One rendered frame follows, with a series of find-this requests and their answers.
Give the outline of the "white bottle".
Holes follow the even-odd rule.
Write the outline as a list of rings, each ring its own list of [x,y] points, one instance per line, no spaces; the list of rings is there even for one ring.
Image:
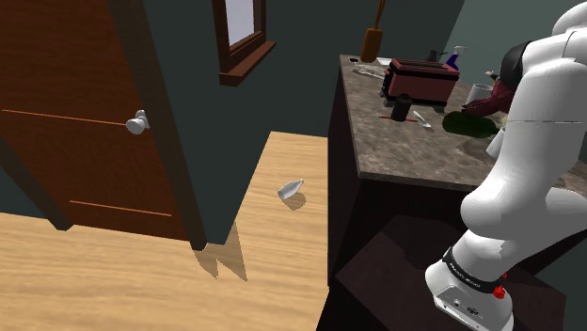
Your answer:
[[[278,197],[281,200],[286,200],[290,197],[292,197],[293,195],[295,195],[299,188],[301,187],[301,185],[304,183],[303,179],[297,180],[297,181],[290,181],[286,184],[284,184],[279,190],[278,190]]]

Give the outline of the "dark kitchen counter cabinet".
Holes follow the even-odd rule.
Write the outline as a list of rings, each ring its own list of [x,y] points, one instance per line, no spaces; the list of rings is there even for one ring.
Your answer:
[[[422,248],[424,265],[438,260],[466,230],[461,200],[494,164],[489,139],[445,132],[428,106],[417,110],[429,129],[390,120],[381,80],[354,67],[341,55],[328,129],[329,278],[385,226]]]

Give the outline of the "clear glass dish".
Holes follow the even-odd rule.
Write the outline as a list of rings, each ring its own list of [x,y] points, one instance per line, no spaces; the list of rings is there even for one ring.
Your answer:
[[[378,79],[384,79],[386,76],[384,68],[367,64],[356,63],[352,68],[352,71],[363,75],[369,75]]]

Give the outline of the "black cylindrical container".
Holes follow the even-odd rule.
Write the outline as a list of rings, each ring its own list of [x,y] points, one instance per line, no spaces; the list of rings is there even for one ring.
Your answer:
[[[393,105],[393,109],[390,114],[390,118],[395,121],[398,121],[398,122],[406,121],[406,118],[407,118],[407,115],[408,115],[408,112],[410,110],[411,105],[412,105],[412,100],[409,95],[407,95],[407,94],[399,95],[394,101],[394,105]]]

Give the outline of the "brown framed window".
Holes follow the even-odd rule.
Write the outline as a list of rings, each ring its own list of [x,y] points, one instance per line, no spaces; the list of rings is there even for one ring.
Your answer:
[[[266,0],[212,0],[219,84],[239,86],[274,49],[266,38]]]

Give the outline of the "red toaster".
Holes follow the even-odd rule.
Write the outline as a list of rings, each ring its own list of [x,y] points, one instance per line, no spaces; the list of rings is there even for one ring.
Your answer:
[[[405,95],[413,104],[444,107],[459,76],[458,70],[445,63],[392,58],[380,95],[390,102]]]

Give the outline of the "dark robot stand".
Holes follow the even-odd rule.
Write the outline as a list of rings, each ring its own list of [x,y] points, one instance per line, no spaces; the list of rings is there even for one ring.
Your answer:
[[[471,331],[435,306],[424,271],[462,232],[397,216],[333,278],[316,331]],[[525,271],[508,274],[513,331],[563,331],[565,295]]]

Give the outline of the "dark green bowl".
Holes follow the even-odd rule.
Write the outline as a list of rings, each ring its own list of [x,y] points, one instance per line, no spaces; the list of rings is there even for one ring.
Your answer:
[[[489,118],[476,117],[459,111],[448,113],[442,120],[443,129],[452,134],[486,138],[497,134],[498,126]]]

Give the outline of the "blue spray bottle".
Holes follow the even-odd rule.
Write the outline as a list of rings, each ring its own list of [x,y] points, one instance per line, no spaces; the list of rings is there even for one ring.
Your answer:
[[[466,46],[455,46],[453,53],[451,54],[451,56],[446,60],[445,64],[448,65],[449,67],[455,69],[456,71],[459,71],[459,68],[456,64],[456,60],[458,59],[458,57],[464,53],[464,51],[467,49]]]

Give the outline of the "white mug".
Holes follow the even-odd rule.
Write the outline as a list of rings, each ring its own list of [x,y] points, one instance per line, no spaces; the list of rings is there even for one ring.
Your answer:
[[[474,101],[478,101],[481,99],[486,99],[491,96],[493,87],[486,84],[474,84],[471,87],[471,90],[468,94],[468,98],[466,100],[466,104],[469,104]]]

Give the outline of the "dark red figure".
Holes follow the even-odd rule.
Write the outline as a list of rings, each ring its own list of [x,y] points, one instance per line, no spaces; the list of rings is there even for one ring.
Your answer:
[[[484,75],[494,81],[490,96],[464,104],[461,112],[477,117],[486,117],[497,112],[508,114],[516,91],[505,86],[500,76],[493,71],[486,71]]]

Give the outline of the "brown wooden door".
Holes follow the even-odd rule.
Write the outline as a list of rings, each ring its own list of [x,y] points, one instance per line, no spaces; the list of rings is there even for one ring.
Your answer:
[[[0,167],[56,229],[207,244],[143,0],[0,0]]]

